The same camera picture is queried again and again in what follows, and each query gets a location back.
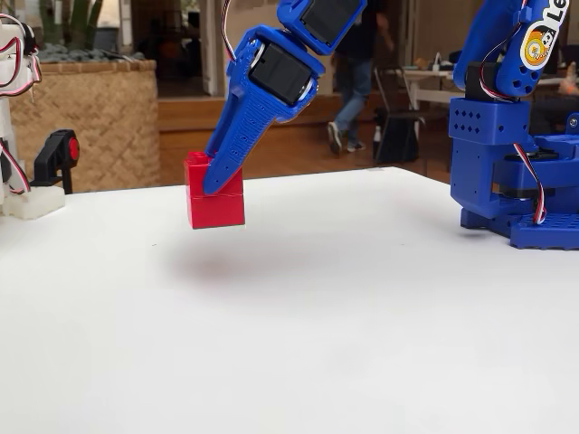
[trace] red lego brick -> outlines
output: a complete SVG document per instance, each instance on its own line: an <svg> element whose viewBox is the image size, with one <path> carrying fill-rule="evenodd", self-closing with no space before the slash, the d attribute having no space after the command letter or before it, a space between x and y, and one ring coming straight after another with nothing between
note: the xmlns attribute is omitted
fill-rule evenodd
<svg viewBox="0 0 579 434"><path fill-rule="evenodd" d="M209 157L203 152L190 152L185 160L186 185L191 188L193 197L205 197L202 182L208 165ZM242 171L238 170L217 194L243 194Z"/></svg>
<svg viewBox="0 0 579 434"><path fill-rule="evenodd" d="M242 171L216 194L203 193L202 181L209 165L209 157L191 152L185 160L187 210L193 229L239 226L245 224Z"/></svg>

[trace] person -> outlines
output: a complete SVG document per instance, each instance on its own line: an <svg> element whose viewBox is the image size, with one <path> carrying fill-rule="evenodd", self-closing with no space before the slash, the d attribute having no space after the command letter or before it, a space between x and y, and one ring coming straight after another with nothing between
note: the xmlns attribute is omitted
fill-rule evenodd
<svg viewBox="0 0 579 434"><path fill-rule="evenodd" d="M357 117L365 106L372 89L372 59L376 36L380 34L386 48L394 51L382 0L368 0L363 13L336 48L334 65L336 85L342 94L343 106L334 121L327 124L330 150L340 155L346 136L347 151L365 148L357 138Z"/></svg>

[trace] black bag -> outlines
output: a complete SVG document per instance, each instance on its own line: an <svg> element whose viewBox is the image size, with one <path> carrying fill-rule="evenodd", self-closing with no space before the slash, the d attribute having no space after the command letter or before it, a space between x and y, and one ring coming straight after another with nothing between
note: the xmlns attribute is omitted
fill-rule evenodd
<svg viewBox="0 0 579 434"><path fill-rule="evenodd" d="M416 161L418 140L415 124L416 120L411 118L389 118L386 129L383 129L381 146L377 143L373 146L375 162L383 165Z"/></svg>

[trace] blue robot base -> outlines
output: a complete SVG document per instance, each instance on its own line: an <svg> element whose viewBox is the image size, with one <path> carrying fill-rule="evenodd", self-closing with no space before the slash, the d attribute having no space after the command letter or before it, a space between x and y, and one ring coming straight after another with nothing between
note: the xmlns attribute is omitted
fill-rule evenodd
<svg viewBox="0 0 579 434"><path fill-rule="evenodd" d="M539 226L533 223L532 214L487 219L462 209L460 225L466 229L493 231L510 239L510 245L517 249L579 249L579 214L548 214Z"/></svg>
<svg viewBox="0 0 579 434"><path fill-rule="evenodd" d="M493 231L518 249L579 250L579 114L562 135L531 137L529 105L451 101L451 196L460 224ZM528 155L545 190L546 219L533 222L536 181L513 144Z"/></svg>

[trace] sneaker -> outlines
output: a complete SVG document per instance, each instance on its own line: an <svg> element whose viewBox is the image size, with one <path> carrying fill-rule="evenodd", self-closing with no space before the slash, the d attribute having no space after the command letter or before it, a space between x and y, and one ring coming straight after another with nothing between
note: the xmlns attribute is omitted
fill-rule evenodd
<svg viewBox="0 0 579 434"><path fill-rule="evenodd" d="M347 144L347 152L363 151L364 149L365 145L362 142Z"/></svg>
<svg viewBox="0 0 579 434"><path fill-rule="evenodd" d="M339 156L342 152L342 141L340 139L340 132L334 122L327 124L327 135L329 138L329 150Z"/></svg>

